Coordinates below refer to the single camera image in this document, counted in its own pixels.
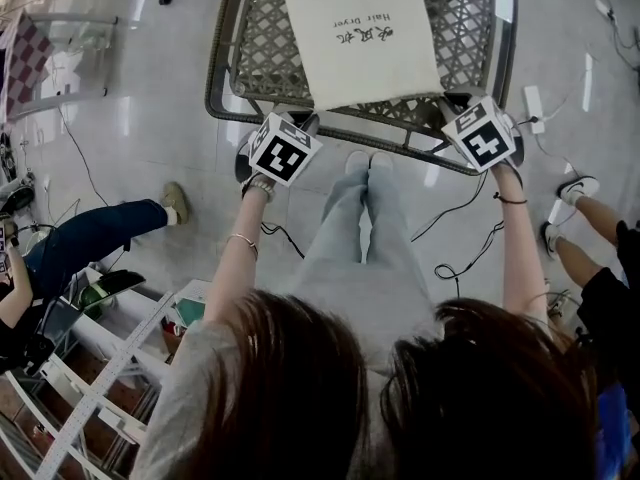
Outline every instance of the foot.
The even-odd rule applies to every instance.
[[[352,174],[356,171],[366,171],[369,169],[369,155],[364,151],[354,151],[347,158],[344,166],[345,174]]]
[[[388,153],[378,151],[371,157],[371,167],[383,167],[393,171],[393,159]]]
[[[582,196],[593,196],[600,188],[600,182],[593,176],[581,176],[558,187],[558,197],[569,206],[575,206]]]
[[[551,222],[545,222],[540,228],[540,235],[544,241],[547,253],[554,260],[558,259],[558,250],[556,249],[556,242],[558,238],[563,237],[562,231],[557,226],[551,224]]]
[[[163,208],[172,208],[178,214],[178,224],[189,222],[189,209],[187,208],[187,198],[184,191],[175,181],[165,184],[160,199]]]

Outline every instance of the checkered cloth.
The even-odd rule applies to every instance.
[[[0,52],[4,53],[0,122],[5,123],[12,113],[19,112],[22,103],[31,101],[53,44],[22,11],[0,36]]]

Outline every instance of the black hair tie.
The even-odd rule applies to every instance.
[[[505,199],[504,197],[502,197],[500,195],[500,192],[496,192],[493,195],[494,199],[498,199],[500,202],[504,203],[504,204],[527,204],[527,200],[525,199],[524,201],[509,201],[507,199]]]

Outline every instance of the light gray pants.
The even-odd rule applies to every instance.
[[[360,263],[360,217],[366,201],[373,226],[366,263],[406,272],[426,293],[420,266],[411,252],[400,194],[392,174],[385,167],[374,166],[336,182],[305,261],[330,259]]]

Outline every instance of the brown hair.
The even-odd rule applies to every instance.
[[[591,371],[491,304],[451,300],[437,316],[445,338],[396,343],[380,399],[398,478],[594,478]]]
[[[219,361],[195,449],[173,478],[342,478],[367,435],[366,372],[336,317],[256,291],[233,326],[240,364]]]

